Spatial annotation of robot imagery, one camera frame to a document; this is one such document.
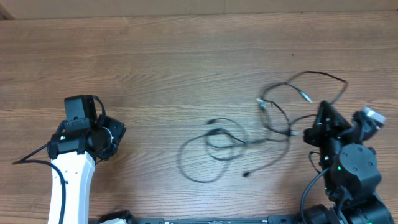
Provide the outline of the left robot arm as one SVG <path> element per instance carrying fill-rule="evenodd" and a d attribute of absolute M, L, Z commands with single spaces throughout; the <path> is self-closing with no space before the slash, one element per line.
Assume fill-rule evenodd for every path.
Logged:
<path fill-rule="evenodd" d="M 47 143 L 52 168 L 49 223 L 88 223 L 90 188 L 98 161 L 114 156 L 125 124 L 97 114 L 95 95 L 64 99 L 66 118 Z"/>

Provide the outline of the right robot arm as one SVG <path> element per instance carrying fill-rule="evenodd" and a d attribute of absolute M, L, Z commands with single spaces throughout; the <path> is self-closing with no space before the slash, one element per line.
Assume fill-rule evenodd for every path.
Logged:
<path fill-rule="evenodd" d="M 322 101 L 313 126 L 304 131 L 304 142 L 319 149 L 322 169 L 302 195 L 297 223 L 394 222 L 376 193 L 382 180 L 376 151 L 363 144 L 384 126 L 386 118 L 364 107 L 354 113 L 352 121 L 347 122 L 331 103 Z M 334 206 L 305 208 L 307 195 L 319 179 L 324 180 L 325 193 Z"/>

